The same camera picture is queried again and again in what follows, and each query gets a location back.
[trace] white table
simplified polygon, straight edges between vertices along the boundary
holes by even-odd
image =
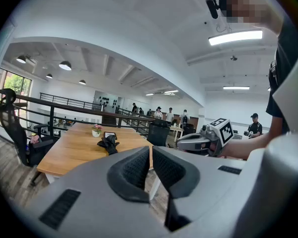
[[[180,137],[182,137],[182,134],[184,132],[183,129],[181,129],[179,127],[173,127],[173,126],[170,127],[170,130],[173,130],[173,132],[176,132],[175,137],[174,137],[174,142],[177,140],[178,131],[181,132]]]

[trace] window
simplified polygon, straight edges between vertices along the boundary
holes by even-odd
[[[10,71],[0,68],[0,89],[3,88],[11,88],[15,91],[16,94],[29,96],[30,87],[31,87],[31,79],[22,77],[20,75],[14,74]],[[16,99],[14,103],[26,103],[25,100]],[[27,112],[25,110],[16,110],[15,114],[22,118],[27,119]],[[22,126],[26,126],[25,120],[20,120]]]

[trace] potted plant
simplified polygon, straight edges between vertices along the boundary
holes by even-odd
[[[94,126],[92,127],[92,134],[94,137],[99,137],[100,133],[101,133],[101,129],[102,126],[98,125],[98,124],[94,124]]]

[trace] ceiling light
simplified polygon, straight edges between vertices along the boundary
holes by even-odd
[[[262,39],[263,31],[262,30],[251,30],[251,31],[241,31],[233,32],[228,34],[221,34],[209,38],[211,46],[226,42],[234,42],[241,40],[253,40],[253,39]]]
[[[65,70],[71,70],[72,69],[72,66],[70,64],[69,61],[63,61],[59,64],[59,67],[61,67],[62,69],[65,69]]]
[[[25,56],[18,56],[16,60],[20,63],[26,63],[25,59],[26,59]]]
[[[224,90],[249,90],[249,86],[224,86]]]
[[[179,91],[178,90],[172,90],[172,91],[166,91],[164,93],[177,93],[177,92],[179,92]]]

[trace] wooden table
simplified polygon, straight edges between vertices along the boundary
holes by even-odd
[[[173,133],[175,132],[174,142],[177,140],[178,131],[181,132],[180,137],[182,137],[182,134],[183,134],[183,132],[184,132],[184,129],[181,129],[181,128],[179,128],[179,127],[174,127],[174,126],[171,126],[171,127],[170,127],[170,130],[173,130]]]
[[[103,127],[99,137],[92,136],[92,125],[76,122],[63,133],[37,167],[45,173],[49,182],[65,175],[68,171],[87,161],[108,156],[108,152],[97,145],[104,132],[114,132],[117,135],[116,147],[118,153],[142,146],[150,147],[150,168],[152,168],[152,144],[129,128]]]

